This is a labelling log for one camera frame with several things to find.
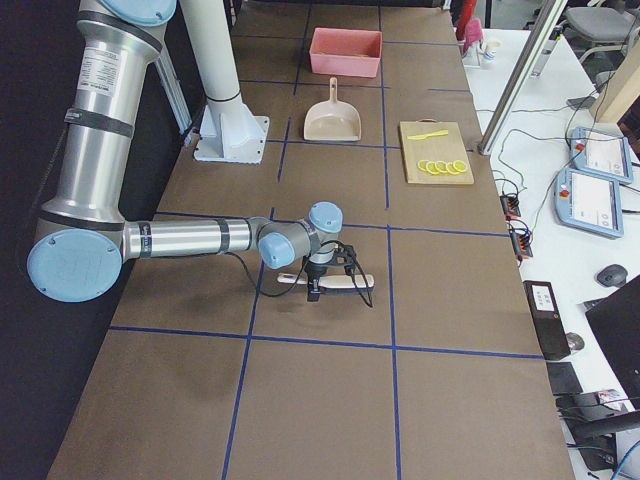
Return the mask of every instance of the lemon slice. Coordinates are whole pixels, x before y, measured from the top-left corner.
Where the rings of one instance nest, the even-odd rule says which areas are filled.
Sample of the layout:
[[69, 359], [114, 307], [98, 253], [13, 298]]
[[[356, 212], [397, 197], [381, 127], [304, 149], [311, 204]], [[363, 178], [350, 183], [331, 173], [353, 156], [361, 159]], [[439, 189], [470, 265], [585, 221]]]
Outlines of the lemon slice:
[[418, 169], [422, 172], [429, 173], [431, 175], [440, 175], [440, 172], [435, 168], [435, 162], [420, 160], [418, 162]]
[[453, 167], [453, 162], [447, 162], [447, 173], [449, 175], [460, 175], [460, 172]]
[[431, 175], [440, 175], [440, 172], [436, 168], [436, 162], [427, 162], [426, 169]]
[[452, 166], [459, 173], [464, 173], [467, 170], [469, 170], [469, 167], [467, 166], [467, 164], [464, 163], [462, 160], [455, 160], [454, 162], [452, 162]]
[[447, 162], [438, 160], [437, 162], [435, 162], [435, 167], [436, 167], [436, 170], [440, 173], [449, 173], [447, 171]]

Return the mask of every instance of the gray chair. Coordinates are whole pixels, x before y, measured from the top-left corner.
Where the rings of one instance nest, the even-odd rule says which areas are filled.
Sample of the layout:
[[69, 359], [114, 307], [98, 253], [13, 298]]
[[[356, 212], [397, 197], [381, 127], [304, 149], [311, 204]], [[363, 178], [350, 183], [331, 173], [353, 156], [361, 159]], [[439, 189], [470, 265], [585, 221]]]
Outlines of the gray chair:
[[631, 48], [640, 31], [640, 19], [637, 9], [618, 12], [613, 8], [602, 7], [604, 0], [591, 7], [569, 8], [565, 12], [563, 24], [574, 30], [591, 44], [591, 48], [580, 57], [584, 63], [595, 52], [623, 51]]

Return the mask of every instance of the metal base plate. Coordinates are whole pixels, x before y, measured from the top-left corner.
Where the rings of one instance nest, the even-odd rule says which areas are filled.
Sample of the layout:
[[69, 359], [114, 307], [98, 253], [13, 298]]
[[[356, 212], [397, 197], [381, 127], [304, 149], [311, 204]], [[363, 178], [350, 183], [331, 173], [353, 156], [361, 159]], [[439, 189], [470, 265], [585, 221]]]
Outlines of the metal base plate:
[[223, 145], [224, 135], [218, 135], [211, 116], [205, 115], [200, 129], [200, 141], [194, 151], [194, 158], [201, 162], [260, 163], [269, 131], [269, 117], [253, 117], [264, 132], [263, 138], [253, 138], [239, 146]]

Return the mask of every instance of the light blue joint cap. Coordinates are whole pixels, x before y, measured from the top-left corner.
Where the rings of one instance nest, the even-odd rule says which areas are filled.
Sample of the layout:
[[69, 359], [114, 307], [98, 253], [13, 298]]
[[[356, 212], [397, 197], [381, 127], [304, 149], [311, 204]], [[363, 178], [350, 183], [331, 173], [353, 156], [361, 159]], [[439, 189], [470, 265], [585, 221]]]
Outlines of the light blue joint cap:
[[272, 270], [291, 265], [296, 259], [293, 245], [287, 237], [278, 232], [271, 232], [261, 238], [258, 250], [262, 261]]
[[171, 20], [177, 0], [100, 0], [100, 3], [125, 22], [157, 27]]
[[109, 290], [120, 275], [120, 249], [91, 230], [51, 233], [31, 249], [27, 270], [35, 287], [61, 302], [92, 300]]
[[309, 220], [323, 232], [338, 233], [342, 230], [342, 210], [331, 202], [318, 202], [311, 207]]

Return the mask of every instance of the black cable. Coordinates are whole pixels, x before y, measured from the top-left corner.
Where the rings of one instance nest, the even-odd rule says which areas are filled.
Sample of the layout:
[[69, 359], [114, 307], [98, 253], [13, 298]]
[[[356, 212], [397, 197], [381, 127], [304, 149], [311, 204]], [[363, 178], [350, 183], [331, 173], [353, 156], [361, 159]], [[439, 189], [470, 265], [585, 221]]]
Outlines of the black cable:
[[[512, 222], [520, 223], [522, 226], [516, 227], [512, 224]], [[529, 228], [529, 226], [519, 218], [512, 218], [511, 220], [508, 220], [507, 223], [509, 224], [509, 233], [517, 233], [522, 239], [524, 246], [530, 247], [533, 243], [533, 231]]]
[[[611, 80], [611, 78], [609, 78], [605, 83], [604, 83], [604, 90], [601, 94], [602, 96], [602, 102], [600, 102], [600, 104], [598, 105], [598, 108], [596, 108], [595, 114], [593, 115], [593, 123], [591, 124], [591, 128], [589, 130], [592, 130], [593, 127], [596, 124], [596, 118], [598, 117], [598, 112], [600, 111], [600, 108], [602, 107], [602, 104], [604, 103], [604, 99], [607, 95], [607, 92], [609, 91], [609, 81]], [[573, 112], [573, 115], [571, 116], [571, 118], [569, 119], [569, 123], [567, 123], [567, 128], [565, 129], [565, 141], [567, 142], [567, 145], [569, 146], [569, 149], [571, 149], [571, 142], [568, 141], [567, 135], [568, 135], [568, 131], [569, 131], [569, 125], [571, 124], [571, 121], [573, 120], [573, 118], [575, 117], [575, 114], [578, 110], [576, 109], [575, 112]], [[533, 227], [531, 227], [531, 231], [533, 232], [536, 227], [538, 226], [538, 219], [540, 217], [540, 212], [542, 212], [542, 207], [544, 206], [544, 203], [547, 201], [547, 197], [549, 196], [549, 192], [551, 191], [551, 187], [553, 186], [553, 184], [556, 181], [556, 178], [558, 178], [558, 175], [560, 174], [560, 172], [567, 166], [570, 165], [571, 162], [573, 162], [575, 160], [575, 158], [580, 154], [580, 152], [577, 152], [576, 154], [574, 154], [568, 162], [566, 162], [561, 168], [560, 170], [558, 170], [555, 175], [553, 176], [553, 178], [551, 179], [551, 182], [549, 182], [549, 185], [547, 186], [547, 190], [545, 191], [544, 197], [542, 198], [542, 202], [540, 203], [540, 206], [538, 207], [538, 210], [536, 211], [536, 216], [533, 222]]]
[[628, 188], [632, 192], [640, 193], [640, 190], [638, 190], [637, 188], [630, 187], [629, 185], [621, 185], [621, 186], [624, 188]]
[[[608, 85], [609, 85], [609, 80], [611, 80], [611, 79], [608, 79], [603, 84], [603, 86], [605, 87], [605, 92], [603, 92], [603, 95], [606, 93], [606, 87], [608, 87]], [[567, 126], [564, 129], [564, 141], [567, 144], [567, 147], [571, 148], [571, 140], [569, 140], [569, 128], [571, 127], [571, 122], [573, 122], [573, 119], [576, 118], [576, 115], [578, 114], [578, 112], [580, 110], [582, 110], [582, 105], [587, 101], [587, 99], [589, 97], [591, 97], [591, 95], [593, 95], [594, 93], [597, 93], [597, 92], [598, 92], [597, 88], [595, 90], [592, 90], [589, 95], [587, 95], [586, 97], [584, 97], [582, 99], [582, 101], [575, 107], [573, 113], [571, 114], [571, 117], [569, 118], [569, 121], [567, 122]]]
[[[540, 109], [533, 109], [533, 110], [527, 110], [527, 109], [511, 110], [511, 113], [559, 112], [561, 110], [564, 110], [565, 108], [569, 108], [569, 105], [565, 105], [564, 107], [560, 107], [560, 108], [540, 108]], [[488, 108], [481, 108], [479, 110], [476, 110], [476, 112], [491, 112], [491, 113], [494, 113], [495, 110], [491, 110], [491, 109], [488, 109]]]
[[329, 245], [331, 243], [335, 243], [340, 248], [344, 249], [344, 251], [347, 253], [347, 256], [351, 259], [351, 261], [353, 262], [355, 267], [358, 269], [358, 273], [360, 273], [360, 275], [362, 276], [362, 280], [364, 281], [364, 286], [365, 286], [365, 288], [367, 290], [367, 298], [365, 298], [365, 296], [362, 294], [362, 289], [360, 287], [358, 287], [358, 284], [356, 283], [355, 274], [351, 273], [351, 275], [349, 275], [349, 276], [351, 277], [351, 281], [353, 282], [353, 286], [355, 287], [356, 292], [358, 292], [358, 295], [360, 295], [360, 298], [362, 299], [364, 304], [369, 308], [373, 308], [373, 298], [371, 298], [371, 286], [369, 285], [369, 282], [367, 281], [367, 276], [365, 275], [364, 270], [360, 266], [360, 262], [358, 262], [358, 260], [356, 259], [355, 255], [351, 255], [351, 253], [349, 252], [349, 249], [347, 248], [347, 246], [344, 243], [342, 243], [340, 240], [329, 240], [329, 241], [326, 241], [323, 244], [321, 244], [320, 247], [323, 247], [325, 245]]
[[[358, 262], [358, 260], [356, 259], [355, 256], [351, 255], [351, 253], [349, 252], [349, 249], [346, 248], [346, 245], [342, 242], [340, 242], [339, 240], [329, 240], [327, 242], [324, 242], [320, 245], [320, 247], [324, 247], [326, 245], [330, 245], [330, 244], [336, 244], [339, 247], [343, 248], [344, 251], [346, 252], [347, 256], [351, 259], [351, 261], [353, 262], [354, 266], [358, 269], [358, 272], [360, 273], [360, 275], [362, 275], [362, 278], [364, 280], [364, 284], [365, 284], [365, 288], [367, 290], [367, 297], [365, 298], [365, 296], [362, 294], [362, 289], [360, 287], [358, 287], [357, 283], [356, 283], [356, 278], [355, 278], [355, 274], [351, 274], [349, 275], [351, 277], [351, 281], [353, 282], [353, 286], [356, 289], [356, 292], [358, 292], [358, 295], [360, 295], [360, 298], [362, 298], [362, 301], [365, 303], [365, 305], [369, 308], [373, 308], [373, 299], [371, 297], [371, 287], [369, 285], [369, 282], [367, 281], [367, 277], [362, 269], [362, 266], [360, 265], [360, 263]], [[300, 268], [300, 271], [298, 271], [298, 274], [294, 280], [294, 282], [285, 290], [278, 292], [278, 293], [271, 293], [271, 292], [265, 292], [264, 290], [260, 289], [260, 287], [258, 286], [257, 282], [253, 279], [253, 277], [251, 276], [251, 272], [249, 272], [249, 267], [247, 267], [247, 264], [245, 263], [245, 261], [243, 260], [242, 257], [240, 257], [239, 255], [233, 253], [233, 252], [226, 252], [225, 255], [229, 255], [231, 257], [236, 258], [240, 264], [242, 265], [242, 268], [245, 272], [245, 275], [247, 276], [247, 278], [249, 279], [249, 282], [251, 283], [251, 285], [253, 286], [253, 288], [255, 289], [256, 292], [258, 292], [260, 295], [263, 295], [265, 297], [269, 297], [269, 298], [278, 298], [278, 297], [282, 297], [283, 295], [286, 295], [287, 293], [289, 293], [291, 290], [294, 289], [294, 287], [296, 285], [298, 285], [298, 280], [300, 280], [300, 278], [302, 277], [302, 272], [304, 272], [305, 267], [307, 266], [307, 263], [309, 262], [309, 258], [307, 257], [304, 262], [302, 263], [302, 267]]]
[[572, 421], [578, 421], [580, 423], [587, 423], [587, 420], [585, 420], [584, 418], [580, 418], [577, 415], [560, 415], [560, 418], [563, 420], [572, 420]]
[[[516, 182], [513, 182], [511, 180], [509, 180], [508, 178], [494, 178], [493, 179], [495, 182], [506, 182], [506, 183], [510, 183], [511, 185], [513, 185], [513, 188], [516, 189], [515, 191], [515, 196], [516, 198], [518, 198], [518, 194], [520, 193], [520, 190], [518, 190], [518, 186], [516, 185]], [[502, 184], [502, 188], [500, 189], [500, 192], [502, 195], [507, 195], [504, 191], [504, 183]]]
[[49, 176], [51, 175], [51, 172], [53, 171], [53, 167], [55, 167], [56, 163], [58, 162], [58, 157], [60, 156], [60, 152], [62, 151], [62, 147], [64, 145], [65, 139], [67, 138], [67, 133], [68, 132], [69, 132], [69, 124], [65, 123], [64, 124], [64, 128], [62, 129], [62, 132], [60, 132], [60, 136], [58, 137], [58, 141], [56, 142], [56, 146], [53, 149], [53, 153], [51, 154], [51, 158], [49, 158], [49, 161], [47, 162], [47, 165], [45, 166], [44, 172], [43, 172], [42, 176], [40, 177], [40, 182], [38, 184], [38, 189], [36, 190], [36, 194], [33, 197], [33, 201], [31, 202], [31, 206], [29, 207], [29, 210], [27, 211], [27, 216], [25, 217], [24, 222], [22, 223], [22, 226], [20, 227], [20, 229], [18, 231], [18, 236], [16, 238], [16, 244], [15, 244], [15, 248], [14, 248], [14, 251], [13, 251], [14, 260], [15, 260], [15, 263], [16, 263], [16, 267], [18, 268], [18, 271], [20, 272], [20, 275], [22, 275], [24, 277], [24, 279], [27, 280], [27, 281], [31, 281], [31, 280], [29, 280], [29, 276], [27, 275], [27, 272], [25, 272], [24, 268], [22, 267], [22, 254], [20, 252], [20, 245], [22, 244], [22, 242], [26, 238], [28, 230], [29, 230], [29, 225], [31, 225], [31, 222], [33, 221], [33, 219], [36, 216], [36, 212], [40, 208], [40, 203], [42, 201], [42, 194], [44, 193], [44, 189], [46, 188], [47, 183], [49, 182]]
[[[597, 112], [598, 112], [598, 110], [600, 109], [601, 106], [602, 106], [602, 104], [598, 105], [598, 109], [596, 110], [596, 114], [597, 114]], [[595, 123], [596, 122], [594, 121], [589, 130], [593, 129], [593, 126], [595, 125]], [[505, 149], [505, 145], [506, 145], [507, 139], [509, 138], [509, 136], [513, 132], [522, 133], [522, 134], [526, 135], [529, 138], [532, 138], [534, 140], [539, 140], [539, 141], [564, 140], [565, 142], [569, 142], [569, 139], [567, 137], [567, 132], [566, 131], [565, 131], [565, 136], [564, 137], [537, 137], [537, 136], [532, 135], [529, 132], [525, 132], [524, 130], [521, 130], [519, 128], [512, 128], [511, 130], [509, 130], [507, 132], [507, 134], [505, 135], [505, 137], [502, 140], [502, 143], [500, 145], [500, 152], [498, 152], [498, 157], [497, 157], [498, 158], [498, 162], [500, 162], [502, 165], [507, 167], [509, 170], [512, 170], [513, 172], [515, 172], [520, 177], [520, 186], [521, 186], [521, 190], [520, 191], [523, 192], [524, 190], [527, 189], [527, 187], [524, 185], [524, 175], [518, 169], [516, 169], [515, 167], [512, 167], [511, 165], [509, 165], [508, 163], [506, 163], [502, 159], [502, 154], [504, 153], [504, 149]], [[602, 139], [598, 138], [598, 139], [596, 139], [596, 138], [589, 138], [587, 136], [587, 137], [574, 137], [573, 139], [574, 140], [588, 140], [588, 141], [592, 141], [592, 142], [612, 142], [612, 141], [619, 141], [620, 137], [611, 137], [611, 138], [602, 138]]]
[[253, 288], [256, 292], [258, 292], [258, 294], [263, 295], [265, 297], [269, 297], [269, 298], [278, 298], [278, 297], [282, 297], [283, 295], [286, 295], [287, 293], [289, 293], [291, 290], [294, 289], [294, 287], [296, 285], [298, 285], [298, 280], [300, 280], [300, 277], [302, 276], [302, 272], [304, 271], [304, 267], [307, 266], [307, 262], [309, 261], [309, 259], [306, 259], [304, 262], [302, 262], [302, 267], [300, 268], [300, 271], [298, 272], [298, 275], [296, 276], [296, 279], [294, 280], [294, 282], [285, 290], [278, 292], [278, 293], [270, 293], [270, 292], [265, 292], [264, 290], [262, 290], [259, 286], [258, 283], [253, 279], [253, 277], [251, 276], [251, 272], [249, 272], [249, 267], [247, 267], [247, 264], [245, 263], [245, 261], [243, 260], [243, 258], [240, 255], [237, 255], [233, 252], [226, 252], [225, 255], [229, 255], [230, 257], [233, 257], [235, 259], [237, 259], [240, 264], [242, 265], [242, 268], [244, 269], [244, 273], [247, 276], [247, 278], [249, 279], [249, 282], [251, 282], [251, 285], [253, 285]]
[[611, 452], [606, 448], [594, 447], [591, 445], [576, 445], [575, 443], [567, 443], [567, 448], [575, 448], [576, 450], [599, 450], [601, 452], [611, 454]]
[[581, 408], [595, 408], [595, 407], [602, 407], [603, 405], [606, 405], [608, 403], [630, 402], [632, 400], [638, 400], [638, 399], [640, 399], [640, 397], [627, 397], [627, 398], [620, 398], [616, 400], [607, 400], [606, 402], [600, 402], [600, 403], [590, 403], [587, 405], [574, 405], [572, 407], [563, 407], [563, 408], [560, 408], [559, 410], [562, 412], [565, 410], [579, 410]]

